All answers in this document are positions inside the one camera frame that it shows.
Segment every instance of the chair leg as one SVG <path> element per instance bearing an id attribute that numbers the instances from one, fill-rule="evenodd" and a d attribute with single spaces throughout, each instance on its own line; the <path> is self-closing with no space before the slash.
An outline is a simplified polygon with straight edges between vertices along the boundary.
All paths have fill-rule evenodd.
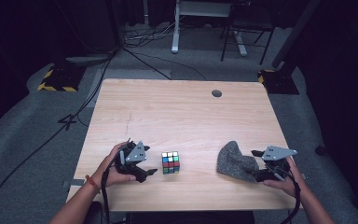
<path id="1" fill-rule="evenodd" d="M 223 36 L 223 34 L 225 33 L 225 30 L 227 29 L 227 27 L 225 26 L 225 27 L 223 27 L 223 31 L 222 31 L 222 34 L 220 34 L 220 38 L 219 39 L 222 39 L 222 36 Z"/>
<path id="2" fill-rule="evenodd" d="M 227 40 L 228 40 L 228 35 L 229 35 L 229 29 L 230 27 L 227 27 L 227 31 L 226 31 L 226 37 L 225 37 L 225 45 L 223 46 L 223 52 L 222 52 L 222 57 L 220 58 L 220 61 L 222 62 L 224 57 L 225 57 L 225 52 L 226 52 L 226 46 L 227 46 Z"/>
<path id="3" fill-rule="evenodd" d="M 272 35 L 274 34 L 274 30 L 275 30 L 275 28 L 272 28 L 269 31 L 269 37 L 268 37 L 267 45 L 266 45 L 266 48 L 264 49 L 263 56 L 261 57 L 260 65 L 263 64 L 264 57 L 266 56 L 267 49 L 269 48 L 269 41 L 271 41 Z"/>
<path id="4" fill-rule="evenodd" d="M 260 39 L 260 37 L 264 34 L 264 31 L 260 33 L 260 35 L 258 36 L 258 38 L 255 40 L 255 43 L 257 43 L 257 41 Z"/>

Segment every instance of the human hand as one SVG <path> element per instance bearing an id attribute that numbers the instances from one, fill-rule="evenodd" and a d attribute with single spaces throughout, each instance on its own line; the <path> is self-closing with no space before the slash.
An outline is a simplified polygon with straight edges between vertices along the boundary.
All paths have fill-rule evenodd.
<path id="1" fill-rule="evenodd" d="M 287 157 L 286 160 L 289 163 L 290 171 L 292 172 L 293 177 L 295 178 L 295 181 L 298 183 L 298 185 L 301 188 L 301 191 L 302 191 L 301 193 L 303 193 L 304 190 L 308 189 L 303 176 L 301 175 L 297 166 L 293 162 L 292 158 Z M 286 181 L 284 181 L 284 182 L 283 181 L 275 181 L 275 180 L 265 180 L 263 182 L 263 184 L 266 186 L 275 188 L 275 189 L 281 189 L 288 195 L 290 195 L 292 197 L 296 197 L 296 190 L 295 190 L 295 185 L 293 184 L 293 181 L 288 176 L 285 178 L 285 180 Z"/>
<path id="2" fill-rule="evenodd" d="M 121 146 L 125 145 L 126 142 L 117 144 L 113 147 L 109 155 L 107 155 L 103 161 L 101 162 L 98 169 L 95 171 L 95 173 L 91 176 L 94 180 L 95 184 L 98 186 L 98 188 L 101 188 L 101 180 L 103 178 L 103 172 L 106 170 L 106 167 L 109 165 L 109 163 L 112 161 L 112 159 L 115 157 L 115 155 L 118 153 L 118 150 Z M 136 180 L 136 177 L 134 175 L 123 175 L 119 174 L 116 170 L 116 167 L 111 167 L 109 170 L 109 176 L 106 180 L 106 187 L 110 187 L 116 183 L 123 183 L 123 182 L 130 182 Z"/>

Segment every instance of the table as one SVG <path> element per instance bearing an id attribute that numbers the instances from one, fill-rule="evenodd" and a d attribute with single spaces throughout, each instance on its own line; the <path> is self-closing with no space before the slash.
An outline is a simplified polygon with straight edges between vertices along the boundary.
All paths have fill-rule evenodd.
<path id="1" fill-rule="evenodd" d="M 212 96 L 213 90 L 222 92 Z M 84 179 L 111 148 L 131 138 L 150 146 L 147 161 L 158 171 L 144 183 L 107 189 L 112 211 L 287 209 L 295 200 L 281 190 L 216 172 L 217 155 L 237 141 L 243 155 L 267 145 L 287 147 L 260 83 L 106 79 L 89 125 L 74 179 Z M 180 173 L 162 173 L 161 153 L 178 151 Z M 72 186 L 68 200 L 78 190 Z M 102 202 L 102 195 L 95 198 Z"/>
<path id="2" fill-rule="evenodd" d="M 206 16 L 206 17 L 228 17 L 231 3 L 213 3 L 213 2 L 187 2 L 176 0 L 175 8 L 175 28 L 172 39 L 172 53 L 179 52 L 179 16 Z M 235 40 L 238 43 L 238 49 L 241 56 L 248 55 L 243 45 L 241 32 L 234 32 Z"/>

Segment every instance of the chair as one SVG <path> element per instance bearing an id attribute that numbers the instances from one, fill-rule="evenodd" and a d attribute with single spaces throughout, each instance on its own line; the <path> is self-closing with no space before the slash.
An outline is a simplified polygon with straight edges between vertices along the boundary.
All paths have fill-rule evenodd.
<path id="1" fill-rule="evenodd" d="M 276 27 L 273 22 L 273 15 L 274 13 L 269 10 L 268 6 L 262 4 L 259 0 L 235 1 L 230 7 L 227 24 L 220 35 L 220 38 L 222 38 L 226 32 L 225 44 L 220 61 L 223 61 L 225 57 L 229 33 L 236 31 L 259 34 L 255 43 L 250 46 L 265 48 L 260 61 L 260 64 L 262 64 Z M 267 45 L 256 45 L 257 41 L 265 32 L 269 32 Z"/>

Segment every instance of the gray cloth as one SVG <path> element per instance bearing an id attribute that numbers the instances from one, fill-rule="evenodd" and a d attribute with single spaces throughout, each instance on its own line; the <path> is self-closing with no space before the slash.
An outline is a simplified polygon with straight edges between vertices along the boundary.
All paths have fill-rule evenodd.
<path id="1" fill-rule="evenodd" d="M 256 182 L 252 171 L 258 170 L 254 157 L 242 156 L 237 142 L 227 143 L 217 157 L 217 172 L 231 177 Z"/>

